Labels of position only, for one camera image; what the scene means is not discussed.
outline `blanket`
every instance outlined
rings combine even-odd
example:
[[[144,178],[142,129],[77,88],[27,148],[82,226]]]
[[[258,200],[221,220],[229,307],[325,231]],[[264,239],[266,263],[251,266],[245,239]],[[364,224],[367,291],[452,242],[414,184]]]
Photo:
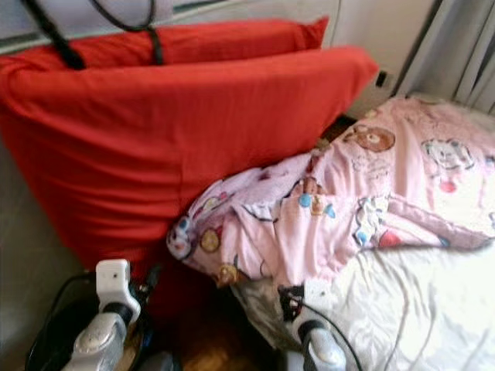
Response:
[[[450,104],[392,99],[328,148],[214,183],[169,231],[220,286],[333,280],[362,249],[495,237],[495,139]]]

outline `red pillowcase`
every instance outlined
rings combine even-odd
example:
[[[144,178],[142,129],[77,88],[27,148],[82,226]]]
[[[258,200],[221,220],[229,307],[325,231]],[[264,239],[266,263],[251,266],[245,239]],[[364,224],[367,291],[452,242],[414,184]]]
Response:
[[[328,21],[325,17],[310,25],[283,20],[222,22],[168,26],[156,31],[167,65],[242,60],[318,49]],[[87,68],[148,66],[155,63],[147,32],[91,37],[71,41],[70,45],[83,57]],[[38,69],[67,69],[51,46],[31,49],[14,58]]]
[[[168,256],[168,225],[216,179],[309,150],[377,70],[351,47],[79,72],[0,65],[3,138],[63,242],[87,267],[123,257],[142,275],[161,262],[161,318],[209,284]]]

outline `wooden floor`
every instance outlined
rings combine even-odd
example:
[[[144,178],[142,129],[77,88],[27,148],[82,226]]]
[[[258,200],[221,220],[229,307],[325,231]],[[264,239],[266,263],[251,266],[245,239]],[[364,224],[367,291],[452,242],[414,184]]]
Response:
[[[353,122],[340,117],[323,137],[332,141]],[[203,308],[184,313],[155,342],[180,358],[183,371],[277,370],[277,353],[250,325],[229,289],[216,291]]]

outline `pink blanket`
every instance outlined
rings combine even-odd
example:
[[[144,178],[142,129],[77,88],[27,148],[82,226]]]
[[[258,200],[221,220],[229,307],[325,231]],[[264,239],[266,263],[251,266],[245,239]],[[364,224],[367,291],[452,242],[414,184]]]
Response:
[[[450,104],[392,99],[324,150],[214,183],[169,231],[219,285],[332,280],[362,249],[495,237],[495,138]]]

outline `gray curtain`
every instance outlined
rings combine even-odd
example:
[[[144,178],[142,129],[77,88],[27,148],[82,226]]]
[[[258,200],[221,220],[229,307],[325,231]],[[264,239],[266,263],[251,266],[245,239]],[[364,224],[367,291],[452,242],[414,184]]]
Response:
[[[495,114],[495,0],[443,0],[398,95],[422,92]]]

